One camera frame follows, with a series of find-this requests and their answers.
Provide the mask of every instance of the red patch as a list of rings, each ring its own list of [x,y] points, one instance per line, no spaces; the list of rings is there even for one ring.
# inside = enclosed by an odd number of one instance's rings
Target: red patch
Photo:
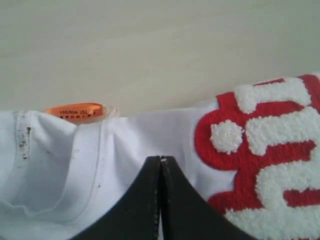
[[[309,106],[320,112],[320,81],[314,75],[302,75],[299,77],[311,96]],[[281,83],[283,79],[277,79],[268,83]],[[231,120],[245,128],[246,122],[252,118],[280,116],[295,111],[301,111],[304,106],[293,101],[259,103],[253,113],[242,113],[238,107],[233,92],[217,96],[220,109],[207,113],[197,124],[194,144],[199,157],[208,166],[223,170],[237,171],[234,180],[234,190],[213,195],[208,203],[222,214],[226,210],[240,211],[244,209],[263,208],[257,197],[255,187],[257,174],[261,169],[281,163],[290,163],[298,160],[309,161],[310,152],[315,147],[313,141],[300,143],[287,143],[268,147],[263,156],[254,155],[249,150],[247,137],[243,134],[243,142],[236,153],[225,154],[218,152],[210,141],[211,125]],[[299,193],[297,191],[285,191],[284,198],[288,205],[308,206],[320,204],[320,190]]]

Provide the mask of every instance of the clothing tag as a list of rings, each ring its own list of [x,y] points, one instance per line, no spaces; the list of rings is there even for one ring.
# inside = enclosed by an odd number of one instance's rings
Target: clothing tag
[[[100,117],[107,115],[102,104],[93,102],[55,106],[48,108],[44,112],[76,124],[95,122],[97,117],[100,119]]]

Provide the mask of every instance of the white dot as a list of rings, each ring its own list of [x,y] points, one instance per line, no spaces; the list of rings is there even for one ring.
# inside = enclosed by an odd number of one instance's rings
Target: white dot
[[[210,140],[218,152],[235,153],[243,142],[243,132],[244,130],[241,126],[226,120],[219,124],[211,125]]]

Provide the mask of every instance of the beige surface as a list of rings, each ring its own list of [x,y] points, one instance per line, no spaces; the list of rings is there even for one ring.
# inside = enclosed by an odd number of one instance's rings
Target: beige surface
[[[124,115],[320,70],[320,0],[0,0],[0,109]]]

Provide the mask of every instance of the white fabric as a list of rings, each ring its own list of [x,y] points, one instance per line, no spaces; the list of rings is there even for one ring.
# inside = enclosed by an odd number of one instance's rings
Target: white fabric
[[[0,113],[0,236],[66,240],[104,215],[148,156],[173,155],[207,199],[233,189],[234,171],[218,171],[194,150],[199,119],[218,108],[145,113],[75,126],[36,111]]]

